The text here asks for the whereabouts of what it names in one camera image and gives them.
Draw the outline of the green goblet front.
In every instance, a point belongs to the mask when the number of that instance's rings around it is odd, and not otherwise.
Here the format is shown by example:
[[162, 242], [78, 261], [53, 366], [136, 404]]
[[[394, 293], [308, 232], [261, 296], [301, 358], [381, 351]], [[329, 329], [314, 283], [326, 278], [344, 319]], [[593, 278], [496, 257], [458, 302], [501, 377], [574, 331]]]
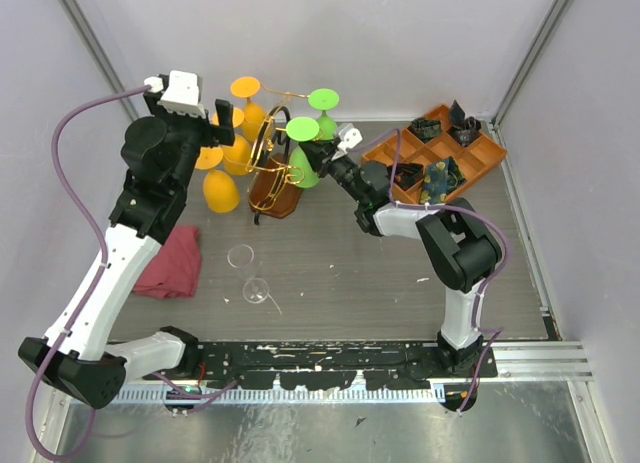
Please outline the green goblet front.
[[285, 131], [290, 139], [298, 142], [289, 157], [289, 180], [299, 188], [313, 188], [319, 183], [319, 177], [311, 168], [301, 143], [314, 140], [320, 131], [319, 124], [311, 117], [295, 117], [287, 123]]

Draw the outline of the green goblet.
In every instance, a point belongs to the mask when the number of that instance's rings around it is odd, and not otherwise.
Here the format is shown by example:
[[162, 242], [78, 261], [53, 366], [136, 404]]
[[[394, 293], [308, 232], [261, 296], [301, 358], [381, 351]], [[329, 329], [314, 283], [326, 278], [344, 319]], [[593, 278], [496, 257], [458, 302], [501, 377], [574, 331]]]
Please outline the green goblet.
[[290, 139], [298, 142], [289, 157], [289, 180], [299, 188], [313, 188], [319, 183], [319, 177], [311, 168], [301, 143], [314, 140], [320, 131], [319, 124], [311, 117], [295, 117], [287, 123], [285, 131]]
[[309, 105], [320, 112], [320, 116], [316, 119], [320, 130], [320, 140], [331, 140], [334, 137], [337, 123], [328, 114], [328, 111], [335, 108], [339, 101], [339, 94], [330, 88], [313, 90], [308, 96]]

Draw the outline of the orange goblet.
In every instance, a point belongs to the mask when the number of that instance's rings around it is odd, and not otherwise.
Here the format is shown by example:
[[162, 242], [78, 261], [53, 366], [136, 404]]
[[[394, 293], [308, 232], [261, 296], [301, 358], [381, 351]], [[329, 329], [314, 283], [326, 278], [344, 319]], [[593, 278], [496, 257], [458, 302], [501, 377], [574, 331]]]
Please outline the orange goblet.
[[245, 100], [242, 109], [244, 121], [241, 124], [244, 137], [253, 143], [259, 135], [262, 123], [266, 116], [264, 108], [254, 100], [255, 95], [260, 91], [261, 83], [254, 76], [243, 76], [234, 80], [230, 85], [233, 96]]
[[200, 149], [195, 168], [205, 172], [202, 188], [209, 209], [216, 213], [228, 213], [239, 204], [239, 190], [229, 174], [217, 166], [223, 161], [223, 151], [218, 147]]
[[[212, 116], [212, 122], [215, 125], [219, 124], [217, 113]], [[244, 122], [244, 112], [237, 108], [233, 108], [232, 126], [237, 128]], [[244, 136], [239, 133], [235, 133], [235, 140], [232, 146], [223, 146], [223, 166], [224, 170], [236, 176], [246, 175], [249, 171], [247, 165], [251, 157], [251, 146]]]

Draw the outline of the clear wine glass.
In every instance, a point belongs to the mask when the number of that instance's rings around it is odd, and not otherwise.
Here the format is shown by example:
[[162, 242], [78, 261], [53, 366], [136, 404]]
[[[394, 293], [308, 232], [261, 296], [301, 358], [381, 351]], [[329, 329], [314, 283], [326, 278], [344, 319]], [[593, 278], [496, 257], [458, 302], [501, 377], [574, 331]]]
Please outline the clear wine glass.
[[258, 276], [258, 264], [253, 248], [247, 244], [232, 247], [227, 253], [227, 262], [243, 282], [242, 295], [252, 305], [272, 304], [279, 315], [282, 310], [271, 296], [269, 284]]

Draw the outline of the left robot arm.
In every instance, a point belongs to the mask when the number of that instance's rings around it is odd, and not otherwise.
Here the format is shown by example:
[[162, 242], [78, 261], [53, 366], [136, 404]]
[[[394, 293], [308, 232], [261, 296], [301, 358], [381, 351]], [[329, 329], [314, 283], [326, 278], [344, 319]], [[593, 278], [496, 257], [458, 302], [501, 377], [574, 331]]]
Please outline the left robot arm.
[[111, 344], [108, 337], [186, 206], [201, 149], [234, 141], [232, 105], [216, 100], [213, 121], [201, 102], [199, 75], [172, 70], [147, 78], [137, 92], [149, 113], [124, 134], [126, 177], [108, 228], [97, 232], [99, 253], [55, 323], [18, 350], [38, 380], [95, 410], [154, 372], [188, 379], [199, 370], [198, 339], [173, 326], [128, 343]]

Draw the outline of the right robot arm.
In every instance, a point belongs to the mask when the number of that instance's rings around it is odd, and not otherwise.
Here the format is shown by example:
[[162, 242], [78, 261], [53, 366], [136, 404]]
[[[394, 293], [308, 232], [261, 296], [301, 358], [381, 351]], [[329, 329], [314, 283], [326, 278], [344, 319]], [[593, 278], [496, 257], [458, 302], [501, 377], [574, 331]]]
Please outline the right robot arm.
[[357, 203], [363, 232], [377, 237], [418, 240], [445, 290], [445, 316], [437, 334], [437, 358], [444, 373], [459, 377], [482, 352], [480, 330], [486, 283], [502, 259], [502, 249], [486, 221], [464, 199], [453, 206], [412, 206], [389, 193], [393, 178], [376, 160], [356, 164], [335, 142], [302, 142], [311, 169], [333, 180]]

